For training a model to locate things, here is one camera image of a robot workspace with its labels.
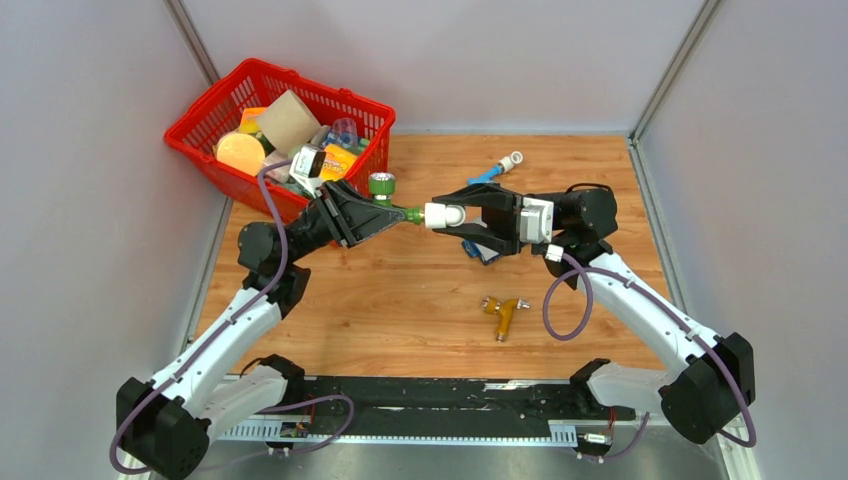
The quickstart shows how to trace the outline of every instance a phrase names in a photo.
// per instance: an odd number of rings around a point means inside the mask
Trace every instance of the white wall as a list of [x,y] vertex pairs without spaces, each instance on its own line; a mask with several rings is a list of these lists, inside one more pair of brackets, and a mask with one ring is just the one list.
[[0,2],[0,477],[115,478],[223,197],[162,143],[205,84],[161,2]]
[[846,22],[725,2],[644,141],[687,306],[754,345],[767,479],[845,476]]
[[508,133],[631,130],[701,2],[185,0],[221,75],[259,57],[395,131]]

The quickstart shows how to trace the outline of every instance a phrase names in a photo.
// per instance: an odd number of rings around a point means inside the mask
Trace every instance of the brass y-shaped fitting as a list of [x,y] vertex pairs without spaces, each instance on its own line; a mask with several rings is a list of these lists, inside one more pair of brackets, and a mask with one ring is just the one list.
[[503,342],[509,333],[509,325],[512,323],[512,315],[515,310],[530,308],[530,304],[520,298],[511,298],[503,303],[495,297],[483,299],[483,312],[500,317],[497,328],[495,328],[495,340]]

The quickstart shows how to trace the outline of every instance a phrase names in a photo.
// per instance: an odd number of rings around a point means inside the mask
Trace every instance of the white pipe fitting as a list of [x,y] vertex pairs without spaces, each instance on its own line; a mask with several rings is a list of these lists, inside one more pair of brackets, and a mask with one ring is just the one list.
[[516,165],[524,161],[524,155],[518,150],[510,153],[508,156],[500,159],[498,164],[503,168],[504,173],[515,168]]
[[465,222],[465,209],[458,205],[424,204],[424,225],[427,228],[456,227],[463,222]]

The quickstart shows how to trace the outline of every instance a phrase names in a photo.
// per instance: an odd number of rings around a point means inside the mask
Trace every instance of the gray floor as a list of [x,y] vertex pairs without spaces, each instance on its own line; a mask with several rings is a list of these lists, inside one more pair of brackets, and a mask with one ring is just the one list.
[[[626,445],[634,428],[616,429],[616,447]],[[204,465],[225,463],[262,450],[261,444],[218,442]],[[724,464],[714,442],[698,446],[669,427],[650,427],[630,456],[604,465],[577,460],[563,449],[533,447],[437,447],[336,444],[288,459],[262,457],[229,468],[203,472],[193,480],[344,479],[440,480],[527,478],[577,479],[726,479]]]

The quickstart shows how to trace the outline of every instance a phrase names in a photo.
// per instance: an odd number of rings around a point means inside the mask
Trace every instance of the wooden tabletop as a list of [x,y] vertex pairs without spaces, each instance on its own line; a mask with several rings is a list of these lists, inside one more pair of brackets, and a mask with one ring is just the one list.
[[[578,182],[612,186],[619,230],[609,242],[648,284],[667,294],[622,137],[394,135],[389,150],[389,168],[397,177],[394,202],[423,205],[453,192],[513,150],[524,154],[524,162],[500,177],[505,188],[532,193],[562,191]],[[233,207],[198,334],[240,288],[246,272],[236,263],[236,239],[242,226],[257,220],[268,217]],[[460,239],[404,223],[353,249],[321,249],[298,265],[312,269],[303,300],[235,372],[272,353],[311,375],[568,378],[597,357],[661,368],[653,352],[600,305],[577,339],[551,338],[541,306],[553,277],[529,248],[484,267],[468,258]],[[487,295],[531,304],[515,314],[503,343],[495,341],[497,317],[481,311]],[[554,295],[551,318],[561,333],[574,328],[585,301],[567,286]]]

